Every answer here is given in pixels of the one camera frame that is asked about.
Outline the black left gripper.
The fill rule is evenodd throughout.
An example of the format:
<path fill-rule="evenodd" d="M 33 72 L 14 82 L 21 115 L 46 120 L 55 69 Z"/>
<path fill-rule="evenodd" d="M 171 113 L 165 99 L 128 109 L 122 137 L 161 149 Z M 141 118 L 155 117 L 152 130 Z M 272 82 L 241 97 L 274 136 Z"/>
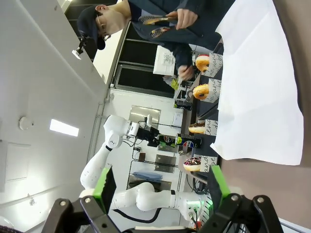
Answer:
<path fill-rule="evenodd" d="M 159 130 L 153 127 L 150 127 L 149 129 L 139 127 L 138 129 L 138 139 L 147 141 L 147 146 L 149 147 L 156 148 L 160 145 L 161 142 L 157 138 L 159 134 Z"/>

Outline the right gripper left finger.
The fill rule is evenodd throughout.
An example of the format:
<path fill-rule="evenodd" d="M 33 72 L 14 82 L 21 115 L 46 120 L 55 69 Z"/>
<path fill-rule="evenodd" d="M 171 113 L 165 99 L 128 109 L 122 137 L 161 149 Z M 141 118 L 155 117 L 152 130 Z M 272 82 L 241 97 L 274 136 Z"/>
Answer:
<path fill-rule="evenodd" d="M 104 168 L 94 191 L 90 195 L 57 199 L 44 224 L 45 233 L 78 233 L 86 226 L 85 233 L 119 233 L 120 230 L 108 212 L 116 190 L 112 168 Z"/>

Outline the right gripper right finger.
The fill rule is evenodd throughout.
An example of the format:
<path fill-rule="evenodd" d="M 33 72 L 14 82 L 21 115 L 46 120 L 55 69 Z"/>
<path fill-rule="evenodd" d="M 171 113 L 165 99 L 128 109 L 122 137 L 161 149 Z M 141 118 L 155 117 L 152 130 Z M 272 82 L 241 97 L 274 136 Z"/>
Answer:
<path fill-rule="evenodd" d="M 232 193 L 219 166 L 211 166 L 207 174 L 213 213 L 201 227 L 202 233 L 236 232 L 245 227 L 247 233 L 282 233 L 283 228 L 270 198 L 257 195 L 251 200 Z"/>

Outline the person's right hand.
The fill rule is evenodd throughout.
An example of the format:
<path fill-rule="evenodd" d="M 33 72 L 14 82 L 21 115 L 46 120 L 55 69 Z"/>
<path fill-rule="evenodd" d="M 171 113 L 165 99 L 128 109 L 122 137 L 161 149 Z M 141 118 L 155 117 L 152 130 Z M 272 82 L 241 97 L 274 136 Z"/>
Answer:
<path fill-rule="evenodd" d="M 183 81 L 189 81 L 194 77 L 193 66 L 180 66 L 178 68 L 178 77 Z"/>

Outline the person's left hand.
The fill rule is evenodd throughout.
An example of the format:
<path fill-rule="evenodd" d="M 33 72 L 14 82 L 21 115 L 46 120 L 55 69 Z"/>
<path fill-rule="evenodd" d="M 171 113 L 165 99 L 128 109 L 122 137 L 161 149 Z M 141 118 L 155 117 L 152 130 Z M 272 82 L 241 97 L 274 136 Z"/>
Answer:
<path fill-rule="evenodd" d="M 176 29 L 185 29 L 191 26 L 198 19 L 198 15 L 188 9 L 178 9 L 177 19 Z"/>

